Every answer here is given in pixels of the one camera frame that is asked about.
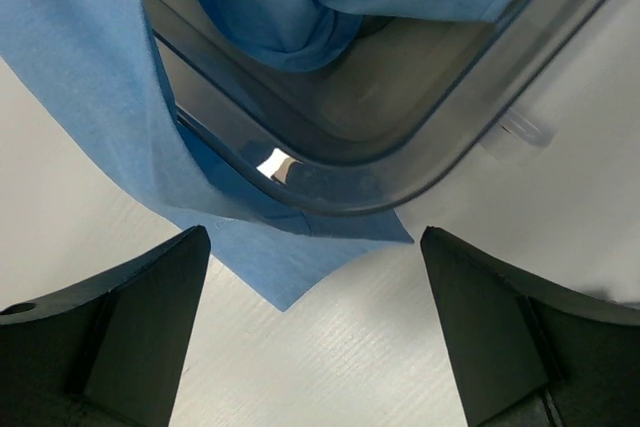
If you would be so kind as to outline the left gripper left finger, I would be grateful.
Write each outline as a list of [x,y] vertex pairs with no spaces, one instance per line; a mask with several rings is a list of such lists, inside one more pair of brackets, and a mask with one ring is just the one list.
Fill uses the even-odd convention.
[[2,425],[168,425],[209,254],[205,228],[192,227],[2,310]]

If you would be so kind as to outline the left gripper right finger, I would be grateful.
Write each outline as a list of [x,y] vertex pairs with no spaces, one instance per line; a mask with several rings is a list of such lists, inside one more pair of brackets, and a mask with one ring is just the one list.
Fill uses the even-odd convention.
[[420,242],[470,426],[636,426],[639,312],[429,227]]

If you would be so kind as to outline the light blue shirt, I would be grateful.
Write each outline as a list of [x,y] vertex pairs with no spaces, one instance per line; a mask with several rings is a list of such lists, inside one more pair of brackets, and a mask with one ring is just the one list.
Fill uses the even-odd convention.
[[143,0],[1,0],[5,62],[81,150],[279,310],[348,262],[411,235],[395,212],[331,218],[252,186],[176,118]]

